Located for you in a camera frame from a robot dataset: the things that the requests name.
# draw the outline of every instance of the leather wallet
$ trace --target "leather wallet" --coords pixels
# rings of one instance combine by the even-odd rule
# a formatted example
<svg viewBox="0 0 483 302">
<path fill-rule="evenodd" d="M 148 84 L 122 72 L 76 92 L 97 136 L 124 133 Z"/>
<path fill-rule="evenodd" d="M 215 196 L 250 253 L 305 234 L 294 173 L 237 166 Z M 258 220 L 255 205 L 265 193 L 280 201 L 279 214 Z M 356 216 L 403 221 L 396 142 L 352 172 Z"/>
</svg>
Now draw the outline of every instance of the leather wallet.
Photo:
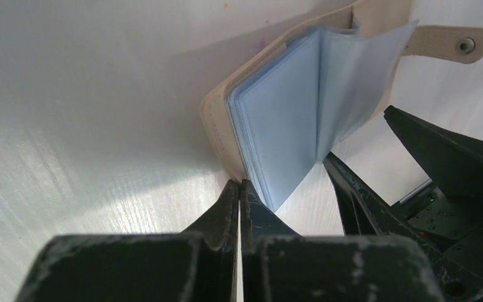
<svg viewBox="0 0 483 302">
<path fill-rule="evenodd" d="M 417 26 L 411 0 L 359 0 L 281 35 L 212 90 L 201 118 L 223 167 L 276 210 L 316 162 L 389 104 L 401 55 L 469 64 L 483 29 Z"/>
</svg>

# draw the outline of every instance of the white surface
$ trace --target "white surface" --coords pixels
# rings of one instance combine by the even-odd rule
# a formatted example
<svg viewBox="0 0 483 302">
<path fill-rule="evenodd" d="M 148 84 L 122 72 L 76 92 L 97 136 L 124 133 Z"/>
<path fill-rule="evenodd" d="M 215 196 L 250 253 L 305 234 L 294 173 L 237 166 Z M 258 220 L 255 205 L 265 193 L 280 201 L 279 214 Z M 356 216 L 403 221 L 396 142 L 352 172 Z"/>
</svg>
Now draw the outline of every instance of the white surface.
<svg viewBox="0 0 483 302">
<path fill-rule="evenodd" d="M 178 232 L 226 182 L 197 107 L 265 42 L 351 0 L 0 0 L 0 301 L 59 233 Z M 483 1 L 417 0 L 422 23 L 483 26 Z M 483 59 L 401 60 L 393 103 L 483 138 Z M 394 202 L 425 176 L 378 117 L 334 151 Z M 277 214 L 339 234 L 312 170 Z"/>
</svg>

